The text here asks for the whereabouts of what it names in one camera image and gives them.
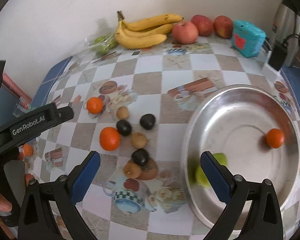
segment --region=banana stem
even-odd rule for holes
[[[118,21],[124,20],[124,16],[122,14],[122,11],[117,11],[117,17],[118,17]]]

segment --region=metal tray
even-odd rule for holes
[[[278,149],[270,149],[264,142],[264,135],[272,128],[285,134]],[[270,179],[282,209],[299,171],[299,145],[290,117],[267,92],[248,85],[214,92],[191,117],[182,146],[181,169],[193,212],[212,228],[225,207],[212,188],[205,189],[194,181],[202,152],[224,153],[232,174],[241,174],[248,181]],[[234,233],[240,232],[250,205],[251,201],[246,202]]]

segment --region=dark plum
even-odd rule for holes
[[[131,159],[140,167],[145,166],[149,161],[149,154],[145,149],[138,149],[131,155]]]
[[[155,117],[153,114],[144,114],[140,118],[140,125],[146,130],[151,130],[154,127],[154,124]]]
[[[128,136],[132,132],[131,124],[127,120],[119,120],[117,122],[116,126],[117,126],[117,129],[118,129],[118,132],[122,136]]]

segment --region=teal box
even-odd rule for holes
[[[232,46],[245,57],[257,56],[265,42],[266,33],[246,21],[234,21],[232,33]]]

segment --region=green apple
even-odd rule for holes
[[[224,153],[215,153],[213,154],[213,156],[215,157],[215,159],[224,166],[228,165],[228,161],[226,158],[226,155]],[[197,169],[195,170],[195,181],[202,187],[204,188],[210,188],[211,184],[208,181],[207,176],[204,174],[203,170],[201,169],[201,166],[198,165]]]

